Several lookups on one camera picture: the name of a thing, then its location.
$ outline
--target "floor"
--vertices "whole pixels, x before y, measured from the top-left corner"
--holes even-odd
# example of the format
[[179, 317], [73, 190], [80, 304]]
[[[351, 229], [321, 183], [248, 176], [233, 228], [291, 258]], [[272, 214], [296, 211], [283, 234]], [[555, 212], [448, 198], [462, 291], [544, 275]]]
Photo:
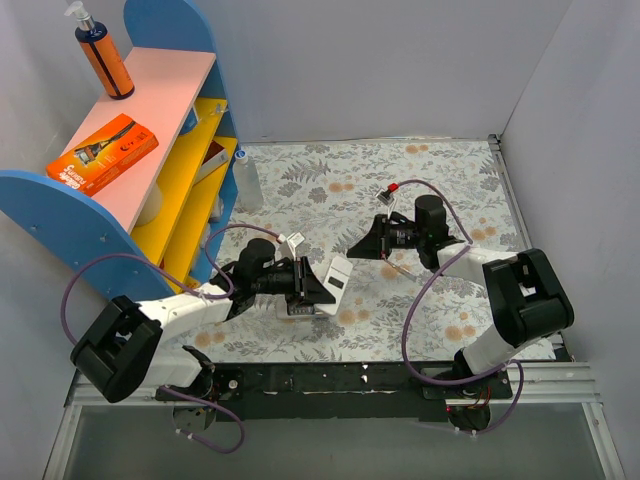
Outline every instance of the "floor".
[[[300, 231], [319, 278], [369, 230], [383, 207], [373, 197], [382, 186], [422, 178], [438, 186], [456, 208], [476, 244], [520, 250], [519, 236], [484, 141], [378, 142], [250, 146], [258, 165], [265, 206], [254, 214], [233, 212], [248, 223], [289, 235]], [[396, 210], [413, 218], [413, 199], [424, 187], [399, 191]], [[460, 237], [449, 216], [454, 235]], [[218, 257], [234, 260], [254, 231], [227, 232]], [[399, 361], [400, 333], [409, 305], [431, 275], [413, 251], [391, 260], [417, 276], [400, 275], [381, 261], [355, 260], [338, 314], [329, 320], [279, 320], [274, 297], [225, 324], [195, 330], [177, 344], [195, 345], [215, 362]], [[460, 279], [439, 279], [412, 323], [409, 352], [415, 360], [450, 360], [491, 323], [484, 289]], [[524, 359], [553, 359], [548, 341], [524, 350]]]

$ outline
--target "cardboard box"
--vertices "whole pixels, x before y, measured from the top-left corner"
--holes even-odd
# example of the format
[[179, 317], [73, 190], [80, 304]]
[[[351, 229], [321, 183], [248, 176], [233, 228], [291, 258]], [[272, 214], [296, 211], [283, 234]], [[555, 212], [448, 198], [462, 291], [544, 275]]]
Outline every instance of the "cardboard box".
[[211, 172], [218, 169], [225, 163], [229, 161], [229, 154], [227, 150], [220, 145], [218, 142], [213, 140], [209, 145], [209, 149], [204, 156], [204, 160], [202, 161], [202, 165], [200, 166], [200, 170], [198, 170], [198, 174], [196, 175], [196, 179], [194, 180], [194, 184], [198, 183], [201, 180], [207, 178]]
[[120, 114], [47, 165], [47, 175], [91, 197], [157, 146], [153, 133]]

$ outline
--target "white wall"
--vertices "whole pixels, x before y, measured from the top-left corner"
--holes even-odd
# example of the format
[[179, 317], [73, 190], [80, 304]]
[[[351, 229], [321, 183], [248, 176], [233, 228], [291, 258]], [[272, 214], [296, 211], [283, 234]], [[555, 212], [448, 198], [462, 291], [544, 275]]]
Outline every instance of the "white wall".
[[[125, 0], [86, 0], [128, 51]], [[195, 0], [242, 142], [501, 133], [570, 0]]]
[[504, 135], [534, 245], [576, 311], [629, 478], [640, 478], [640, 4], [574, 0]]
[[[42, 172], [98, 97], [66, 6], [0, 0], [0, 169]], [[0, 478], [41, 478], [74, 372], [58, 319], [70, 271], [0, 211], [0, 272]], [[102, 302], [73, 296], [79, 335]]]

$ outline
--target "pink shelf board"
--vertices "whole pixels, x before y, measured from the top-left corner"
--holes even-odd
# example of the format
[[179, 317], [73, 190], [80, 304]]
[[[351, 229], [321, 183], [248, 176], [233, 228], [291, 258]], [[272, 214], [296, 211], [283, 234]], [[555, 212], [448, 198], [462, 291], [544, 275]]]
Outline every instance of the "pink shelf board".
[[120, 113], [151, 130], [159, 145], [93, 196], [131, 232], [151, 186], [193, 105], [215, 54], [134, 47], [125, 65], [135, 92], [125, 100], [103, 94], [64, 149], [82, 142]]

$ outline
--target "blue side panel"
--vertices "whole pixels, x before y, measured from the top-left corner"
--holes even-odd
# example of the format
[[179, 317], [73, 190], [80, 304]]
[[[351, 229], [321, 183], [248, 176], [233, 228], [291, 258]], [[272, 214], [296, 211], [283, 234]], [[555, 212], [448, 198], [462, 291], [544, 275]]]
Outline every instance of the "blue side panel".
[[206, 98], [224, 98], [228, 100], [224, 89], [224, 82], [222, 81], [222, 74], [220, 73], [220, 62], [216, 61], [216, 63], [213, 64], [213, 68], [200, 89], [199, 96]]
[[191, 107], [189, 113], [187, 113], [187, 119], [182, 124], [179, 135], [185, 135], [198, 125], [198, 115], [196, 114], [195, 107]]
[[[222, 182], [222, 186], [220, 187], [220, 198], [222, 199], [222, 203], [224, 204], [224, 211], [222, 213], [222, 218], [220, 219], [220, 221], [211, 224], [212, 232], [215, 232], [216, 230], [219, 230], [229, 224], [229, 220], [231, 219], [231, 213], [233, 212], [233, 206], [236, 203], [237, 196], [238, 189], [236, 188], [236, 182], [233, 179], [231, 167], [229, 167], [229, 171], [227, 172], [227, 175], [224, 178], [224, 182]], [[219, 235], [215, 239], [213, 239], [211, 245], [209, 245], [209, 253], [211, 254], [212, 258], [218, 257], [218, 252], [220, 252], [220, 245], [222, 244], [223, 239], [224, 234]], [[196, 264], [189, 275], [198, 280], [200, 283], [204, 283], [209, 280], [209, 278], [211, 278], [212, 270], [213, 267], [209, 263], [209, 259], [204, 254], [204, 250], [201, 250], [198, 254], [198, 260], [196, 261]]]
[[[104, 207], [43, 175], [0, 171], [0, 210], [74, 271], [108, 253], [144, 257]], [[124, 294], [139, 301], [173, 295], [160, 275], [129, 259], [107, 260], [84, 276], [106, 298]]]
[[124, 24], [136, 47], [216, 51], [211, 26], [191, 0], [127, 0]]
[[237, 138], [236, 129], [233, 126], [233, 119], [231, 118], [231, 110], [227, 110], [220, 119], [220, 125], [218, 126], [218, 130], [216, 130], [216, 135]]

